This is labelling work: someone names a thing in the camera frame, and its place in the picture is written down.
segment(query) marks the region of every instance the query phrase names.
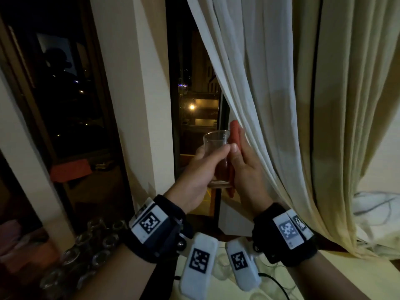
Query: black wrist strap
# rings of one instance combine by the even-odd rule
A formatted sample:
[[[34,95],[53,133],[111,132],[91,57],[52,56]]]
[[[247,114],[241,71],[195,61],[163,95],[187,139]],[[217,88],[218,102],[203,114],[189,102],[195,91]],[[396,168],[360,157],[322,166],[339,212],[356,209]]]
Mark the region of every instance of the black wrist strap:
[[[313,257],[317,249],[312,239],[307,240],[301,230],[291,222],[292,229],[303,238],[303,243],[290,249],[285,238],[274,222],[274,218],[285,213],[286,210],[278,203],[273,203],[262,214],[254,218],[253,242],[258,249],[265,253],[272,264],[281,261],[286,267],[293,267],[300,262]]]
[[[161,208],[167,218],[160,224],[157,224],[153,230],[150,231],[148,229],[147,239],[142,243],[132,232],[133,227],[140,225],[143,228],[147,228],[146,222],[151,224],[157,223],[159,219],[154,215],[156,206]],[[158,195],[155,197],[153,204],[140,214],[133,226],[123,232],[122,240],[138,257],[150,263],[157,263],[162,259],[177,256],[176,246],[185,219],[185,213],[178,206],[164,196]]]

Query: left hand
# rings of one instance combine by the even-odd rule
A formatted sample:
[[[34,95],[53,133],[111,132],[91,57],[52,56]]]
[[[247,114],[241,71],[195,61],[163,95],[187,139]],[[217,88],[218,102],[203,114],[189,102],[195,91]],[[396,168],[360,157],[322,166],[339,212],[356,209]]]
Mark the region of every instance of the left hand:
[[[214,177],[218,162],[226,158],[230,145],[226,144],[204,157],[204,146],[200,146],[185,171],[164,194],[169,201],[180,207],[186,214],[200,205],[207,192],[207,185]]]

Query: curtain fold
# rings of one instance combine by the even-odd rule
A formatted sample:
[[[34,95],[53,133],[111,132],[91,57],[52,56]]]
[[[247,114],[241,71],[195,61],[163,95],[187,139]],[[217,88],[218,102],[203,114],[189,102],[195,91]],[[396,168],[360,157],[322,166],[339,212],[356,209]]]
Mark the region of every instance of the curtain fold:
[[[187,0],[278,196],[358,257],[353,196],[399,103],[399,0]]]

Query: hand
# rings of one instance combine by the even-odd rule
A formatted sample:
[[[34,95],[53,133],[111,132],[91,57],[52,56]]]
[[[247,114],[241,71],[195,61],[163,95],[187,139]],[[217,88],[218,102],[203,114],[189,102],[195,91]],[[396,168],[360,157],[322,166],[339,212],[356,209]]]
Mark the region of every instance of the hand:
[[[218,162],[227,157],[230,145],[226,144],[204,157],[204,146],[200,146],[185,171],[164,194],[169,201],[186,214],[200,205],[207,192],[207,185],[214,177]]]
[[[263,180],[260,161],[247,142],[243,128],[239,131],[242,153],[236,144],[231,144],[230,162],[235,168],[235,188],[245,210],[254,217],[265,211],[273,203]]]

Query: wrist strap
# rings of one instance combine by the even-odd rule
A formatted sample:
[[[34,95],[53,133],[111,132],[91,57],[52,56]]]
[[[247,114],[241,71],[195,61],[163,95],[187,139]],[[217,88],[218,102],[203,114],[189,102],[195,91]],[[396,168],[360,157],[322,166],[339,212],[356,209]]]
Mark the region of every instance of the wrist strap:
[[[123,233],[122,240],[138,257],[157,263],[177,256],[177,242],[185,219],[179,207],[158,195]]]
[[[286,211],[278,203],[273,203],[254,219],[254,245],[272,264],[281,261],[284,266],[293,267],[313,257],[317,249],[312,236],[296,212]]]

